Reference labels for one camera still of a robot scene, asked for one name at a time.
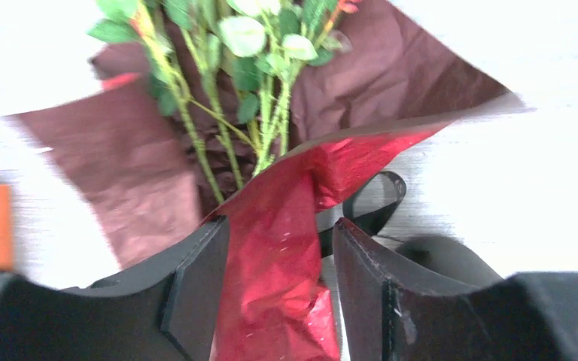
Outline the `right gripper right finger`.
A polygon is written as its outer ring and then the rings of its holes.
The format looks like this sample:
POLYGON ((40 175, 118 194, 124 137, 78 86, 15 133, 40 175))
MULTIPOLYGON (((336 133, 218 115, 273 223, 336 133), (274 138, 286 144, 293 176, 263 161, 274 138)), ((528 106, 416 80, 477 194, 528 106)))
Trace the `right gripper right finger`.
POLYGON ((333 255, 352 360, 578 360, 578 272, 476 287, 345 218, 333 227, 333 255))

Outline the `black gold-lettered ribbon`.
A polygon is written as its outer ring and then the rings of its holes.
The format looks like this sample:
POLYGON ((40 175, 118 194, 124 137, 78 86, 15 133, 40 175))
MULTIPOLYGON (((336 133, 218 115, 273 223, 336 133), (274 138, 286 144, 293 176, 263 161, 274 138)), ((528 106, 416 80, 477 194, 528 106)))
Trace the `black gold-lettered ribbon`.
POLYGON ((405 180, 390 170, 373 175, 344 202, 315 215, 321 258, 333 254, 333 225, 340 218, 350 220, 370 237, 387 226, 407 193, 405 180))

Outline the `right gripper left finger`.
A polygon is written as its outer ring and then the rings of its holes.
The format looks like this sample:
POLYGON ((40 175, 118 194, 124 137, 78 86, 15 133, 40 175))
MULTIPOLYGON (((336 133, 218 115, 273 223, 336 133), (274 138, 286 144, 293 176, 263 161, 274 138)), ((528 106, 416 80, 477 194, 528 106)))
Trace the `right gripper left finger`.
POLYGON ((207 360, 230 228, 217 217, 88 288, 0 272, 0 360, 207 360))

